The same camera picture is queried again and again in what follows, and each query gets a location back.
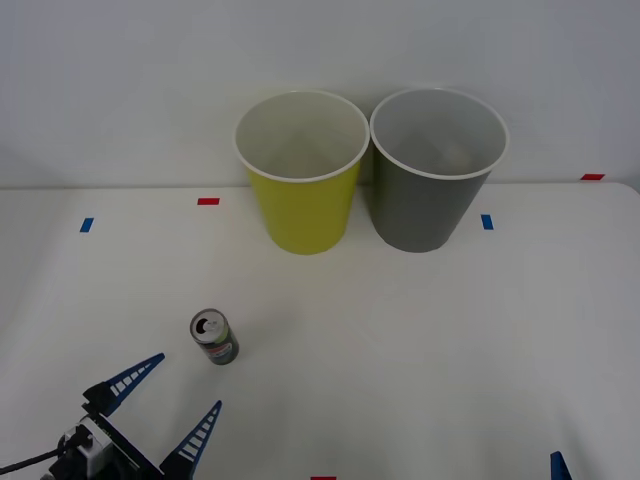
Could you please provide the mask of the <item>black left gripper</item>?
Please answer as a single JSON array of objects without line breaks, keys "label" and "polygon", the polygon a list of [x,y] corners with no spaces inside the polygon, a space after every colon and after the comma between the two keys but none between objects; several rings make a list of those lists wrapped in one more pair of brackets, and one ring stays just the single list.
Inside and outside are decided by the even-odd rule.
[{"label": "black left gripper", "polygon": [[105,417],[112,415],[133,390],[165,359],[164,353],[147,358],[83,393],[85,407],[97,412],[97,425],[112,442],[111,457],[98,479],[191,480],[222,409],[218,400],[186,437],[161,462],[153,465]]}]

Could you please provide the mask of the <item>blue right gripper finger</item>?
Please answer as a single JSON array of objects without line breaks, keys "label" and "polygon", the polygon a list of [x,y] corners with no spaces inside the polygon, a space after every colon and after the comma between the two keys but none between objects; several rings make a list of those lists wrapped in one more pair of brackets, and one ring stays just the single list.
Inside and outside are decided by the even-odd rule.
[{"label": "blue right gripper finger", "polygon": [[572,480],[570,471],[560,451],[553,452],[550,455],[550,479]]}]

